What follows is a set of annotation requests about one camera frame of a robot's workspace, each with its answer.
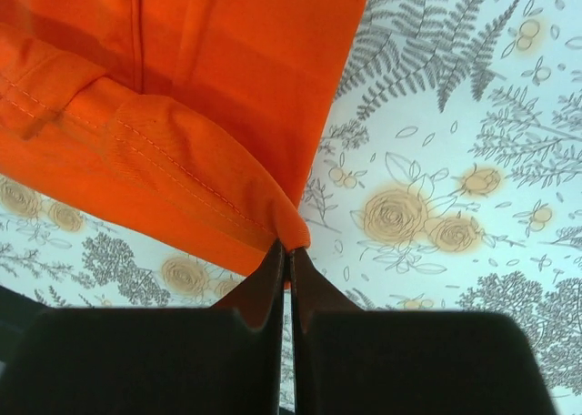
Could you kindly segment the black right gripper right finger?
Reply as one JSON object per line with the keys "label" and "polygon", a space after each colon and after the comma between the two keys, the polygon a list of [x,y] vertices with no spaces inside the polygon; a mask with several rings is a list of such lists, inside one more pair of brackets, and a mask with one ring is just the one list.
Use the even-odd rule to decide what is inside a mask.
{"label": "black right gripper right finger", "polygon": [[364,310],[288,258],[299,414],[552,414],[525,334],[491,312]]}

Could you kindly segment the orange t shirt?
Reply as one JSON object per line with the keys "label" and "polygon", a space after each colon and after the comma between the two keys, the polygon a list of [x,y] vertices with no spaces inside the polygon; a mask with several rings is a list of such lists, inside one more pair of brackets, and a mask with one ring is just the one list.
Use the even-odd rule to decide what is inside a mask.
{"label": "orange t shirt", "polygon": [[251,273],[298,212],[366,0],[1,0],[1,171]]}

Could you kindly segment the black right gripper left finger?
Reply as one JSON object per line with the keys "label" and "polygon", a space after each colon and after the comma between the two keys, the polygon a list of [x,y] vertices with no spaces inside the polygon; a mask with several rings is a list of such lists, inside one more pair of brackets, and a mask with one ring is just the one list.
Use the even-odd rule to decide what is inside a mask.
{"label": "black right gripper left finger", "polygon": [[276,414],[286,253],[209,308],[45,309],[8,363],[12,414]]}

